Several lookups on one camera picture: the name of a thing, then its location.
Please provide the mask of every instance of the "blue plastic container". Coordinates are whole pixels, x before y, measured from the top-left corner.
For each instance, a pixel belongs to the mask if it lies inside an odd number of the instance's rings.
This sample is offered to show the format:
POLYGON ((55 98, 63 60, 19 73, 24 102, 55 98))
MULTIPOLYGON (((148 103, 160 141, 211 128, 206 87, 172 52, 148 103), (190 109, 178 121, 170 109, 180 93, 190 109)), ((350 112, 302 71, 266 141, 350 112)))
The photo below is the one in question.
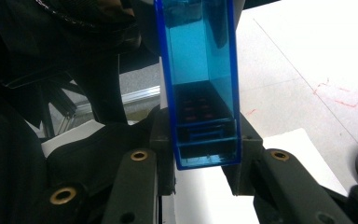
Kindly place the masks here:
POLYGON ((177 168, 241 161, 232 0, 156 0, 177 168))

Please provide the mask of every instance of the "white surface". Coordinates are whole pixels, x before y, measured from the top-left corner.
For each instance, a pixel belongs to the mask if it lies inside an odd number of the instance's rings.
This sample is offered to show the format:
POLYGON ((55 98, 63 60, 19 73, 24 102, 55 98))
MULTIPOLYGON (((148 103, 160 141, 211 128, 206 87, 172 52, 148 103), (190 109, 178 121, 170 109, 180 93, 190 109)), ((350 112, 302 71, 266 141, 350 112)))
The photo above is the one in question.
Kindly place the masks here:
POLYGON ((242 114, 262 137, 304 128, 349 191, 358 179, 358 1, 245 10, 237 44, 242 114))
POLYGON ((57 147, 87 138, 100 130, 103 126, 103 124, 92 119, 72 130, 69 130, 66 133, 58 135, 48 140, 47 142, 44 142, 42 144, 42 150, 45 154, 45 158, 47 158, 48 155, 50 155, 50 153, 53 152, 57 147))
MULTIPOLYGON (((347 195, 303 129, 265 138, 264 147, 284 148, 298 158, 319 184, 347 195)), ((220 167, 176 171, 176 179, 176 223, 258 223, 253 197, 233 196, 220 167)))

